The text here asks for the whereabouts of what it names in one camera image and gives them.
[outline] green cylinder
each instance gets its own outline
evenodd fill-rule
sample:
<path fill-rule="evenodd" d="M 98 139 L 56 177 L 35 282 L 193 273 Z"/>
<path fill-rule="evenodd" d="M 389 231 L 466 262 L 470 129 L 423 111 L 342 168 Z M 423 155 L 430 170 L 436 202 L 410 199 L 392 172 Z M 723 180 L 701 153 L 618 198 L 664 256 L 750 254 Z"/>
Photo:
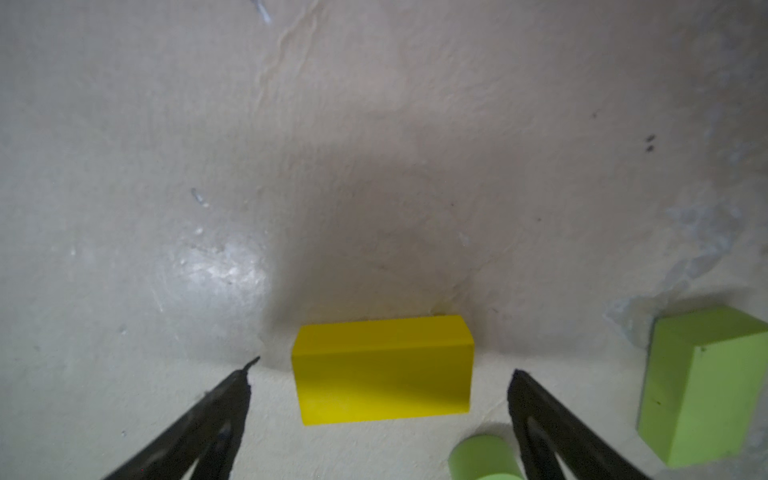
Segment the green cylinder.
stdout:
<path fill-rule="evenodd" d="M 459 443 L 448 457 L 453 480 L 522 480 L 515 454 L 504 439 L 477 435 Z"/>

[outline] stain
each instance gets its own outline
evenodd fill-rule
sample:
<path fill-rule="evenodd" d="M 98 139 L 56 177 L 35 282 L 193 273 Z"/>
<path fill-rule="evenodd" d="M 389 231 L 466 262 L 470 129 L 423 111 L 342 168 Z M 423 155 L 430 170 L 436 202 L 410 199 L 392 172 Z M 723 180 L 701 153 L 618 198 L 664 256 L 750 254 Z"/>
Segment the stain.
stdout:
<path fill-rule="evenodd" d="M 667 214 L 683 235 L 697 245 L 700 255 L 675 262 L 659 283 L 656 294 L 617 300 L 603 314 L 625 338 L 642 349 L 650 344 L 656 318 L 687 292 L 695 279 L 716 267 L 744 230 L 741 212 L 725 200 L 670 208 Z"/>
<path fill-rule="evenodd" d="M 723 255 L 719 253 L 699 255 L 690 261 L 688 268 L 685 270 L 685 273 L 691 280 L 695 280 L 696 278 L 703 276 L 705 273 L 709 273 L 714 267 L 717 266 L 717 264 L 720 262 L 720 259 L 722 258 Z"/>
<path fill-rule="evenodd" d="M 649 144 L 650 142 L 656 140 L 656 134 L 650 134 L 647 137 L 645 137 L 645 143 Z M 645 147 L 646 153 L 650 153 L 652 151 L 656 150 L 656 147 L 654 145 L 648 145 Z"/>
<path fill-rule="evenodd" d="M 735 141 L 723 155 L 725 156 L 726 162 L 731 167 L 738 167 L 749 157 L 749 154 L 753 150 L 755 150 L 755 144 L 753 142 Z"/>
<path fill-rule="evenodd" d="M 674 207 L 667 210 L 667 215 L 689 240 L 710 255 L 729 253 L 744 230 L 741 211 L 726 201 L 714 205 Z"/>

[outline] rectangular block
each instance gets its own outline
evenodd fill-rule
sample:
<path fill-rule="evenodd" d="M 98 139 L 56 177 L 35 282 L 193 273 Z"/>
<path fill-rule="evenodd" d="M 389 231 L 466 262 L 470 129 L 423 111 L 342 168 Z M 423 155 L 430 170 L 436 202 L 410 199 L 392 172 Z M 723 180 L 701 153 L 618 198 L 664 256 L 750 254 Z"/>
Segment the rectangular block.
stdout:
<path fill-rule="evenodd" d="M 474 355 L 460 316 L 303 326 L 291 355 L 302 420 L 467 413 Z"/>
<path fill-rule="evenodd" d="M 658 320 L 638 433 L 670 467 L 736 455 L 768 368 L 768 325 L 733 308 Z"/>

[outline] lime green block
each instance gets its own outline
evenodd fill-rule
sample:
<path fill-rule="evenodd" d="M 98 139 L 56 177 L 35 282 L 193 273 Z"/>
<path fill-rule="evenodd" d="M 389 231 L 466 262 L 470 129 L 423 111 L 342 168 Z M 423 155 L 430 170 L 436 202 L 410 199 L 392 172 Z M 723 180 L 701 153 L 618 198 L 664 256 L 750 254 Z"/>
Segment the lime green block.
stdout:
<path fill-rule="evenodd" d="M 668 466 L 741 450 L 768 367 L 768 325 L 733 308 L 660 319 L 637 427 Z"/>
<path fill-rule="evenodd" d="M 448 457 L 453 480 L 522 480 L 515 454 L 495 435 L 477 435 L 459 443 Z"/>

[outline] white surface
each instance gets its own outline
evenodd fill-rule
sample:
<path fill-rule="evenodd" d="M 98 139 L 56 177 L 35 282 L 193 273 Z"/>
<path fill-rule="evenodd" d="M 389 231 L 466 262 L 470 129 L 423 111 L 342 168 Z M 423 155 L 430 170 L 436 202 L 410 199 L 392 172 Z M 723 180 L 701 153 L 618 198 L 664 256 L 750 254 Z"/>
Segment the white surface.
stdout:
<path fill-rule="evenodd" d="M 448 478 L 514 368 L 660 472 L 622 334 L 768 318 L 765 3 L 265 7 L 2 3 L 2 477 L 100 478 L 256 354 L 233 478 Z M 447 312 L 469 415 L 301 425 L 300 325 Z M 760 410 L 717 468 L 764 478 Z"/>

